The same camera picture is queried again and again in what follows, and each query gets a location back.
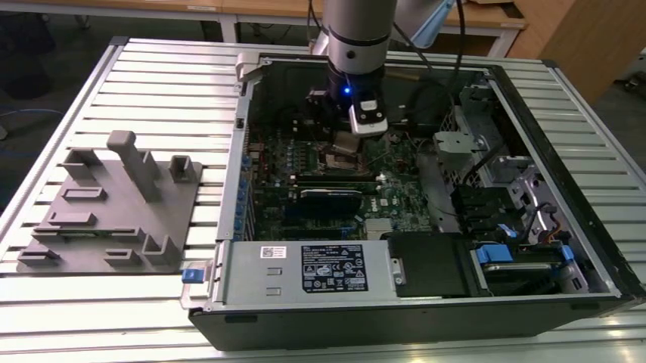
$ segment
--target green circuit board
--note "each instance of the green circuit board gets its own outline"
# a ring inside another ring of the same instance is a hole
[[[416,175],[420,142],[388,132],[363,141],[353,155],[333,154],[328,142],[296,141],[279,132],[251,143],[255,240],[361,240],[367,219],[390,219],[394,231],[431,231]],[[341,218],[296,218],[289,206],[307,190],[357,191],[360,206]]]

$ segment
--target wooden cabinet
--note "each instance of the wooden cabinet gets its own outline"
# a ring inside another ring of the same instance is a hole
[[[646,46],[644,0],[515,0],[528,27],[508,57],[550,59],[590,102]]]

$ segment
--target metal slotted table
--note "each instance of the metal slotted table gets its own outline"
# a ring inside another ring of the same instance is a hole
[[[219,352],[180,308],[179,275],[25,278],[16,258],[67,172],[71,147],[97,147],[113,129],[137,133],[156,160],[188,154],[204,164],[184,263],[209,259],[237,94],[241,51],[305,48],[120,39],[107,49],[14,199],[0,218],[0,361],[646,361],[646,305],[575,321],[538,337],[304,351]],[[414,54],[391,58],[415,60]],[[436,55],[431,61],[452,61]],[[538,60],[467,57],[504,67],[574,179],[642,281],[646,281],[646,177],[567,82]],[[192,297],[205,296],[196,286]]]

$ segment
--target blue latch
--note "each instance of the blue latch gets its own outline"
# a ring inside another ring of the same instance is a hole
[[[475,250],[475,255],[478,256],[478,262],[480,262],[480,264],[514,262],[506,244],[486,244]]]
[[[498,226],[504,231],[504,234],[508,237],[511,237],[511,238],[516,238],[518,237],[518,233],[515,233],[515,231],[511,228],[508,228],[507,225],[499,224]]]
[[[560,246],[560,254],[567,262],[574,261],[574,252],[570,246]]]
[[[204,269],[187,268],[181,271],[181,282],[184,284],[201,284],[204,282]]]

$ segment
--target power supply label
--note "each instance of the power supply label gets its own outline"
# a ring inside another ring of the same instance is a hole
[[[365,260],[360,244],[301,246],[305,293],[367,291]]]

